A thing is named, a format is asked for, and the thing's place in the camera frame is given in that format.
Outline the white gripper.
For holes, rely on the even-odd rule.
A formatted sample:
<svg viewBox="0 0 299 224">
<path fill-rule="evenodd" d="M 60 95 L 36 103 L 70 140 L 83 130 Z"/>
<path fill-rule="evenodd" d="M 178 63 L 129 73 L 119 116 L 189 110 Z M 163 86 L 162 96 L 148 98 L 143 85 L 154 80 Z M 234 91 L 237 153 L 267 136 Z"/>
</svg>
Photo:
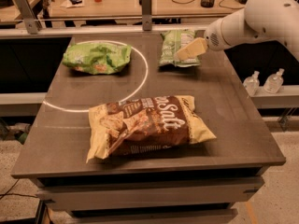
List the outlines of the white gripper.
<svg viewBox="0 0 299 224">
<path fill-rule="evenodd" d="M 206 53 L 207 47 L 216 51 L 232 48 L 236 45 L 236 28 L 237 19 L 234 14 L 213 21 L 206 28 L 204 38 L 195 38 L 192 42 L 179 49 L 175 53 L 175 57 L 184 61 Z"/>
</svg>

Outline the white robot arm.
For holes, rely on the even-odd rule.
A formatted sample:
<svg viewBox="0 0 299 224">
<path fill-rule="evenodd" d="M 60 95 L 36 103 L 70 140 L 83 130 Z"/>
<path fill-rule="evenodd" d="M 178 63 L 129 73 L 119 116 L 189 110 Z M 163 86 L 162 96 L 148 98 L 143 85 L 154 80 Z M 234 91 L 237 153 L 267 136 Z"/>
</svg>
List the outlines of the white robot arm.
<svg viewBox="0 0 299 224">
<path fill-rule="evenodd" d="M 209 24 L 203 38 L 195 38 L 174 57 L 183 61 L 207 49 L 219 51 L 273 40 L 299 60 L 299 4 L 294 0 L 248 0 L 242 9 Z"/>
</svg>

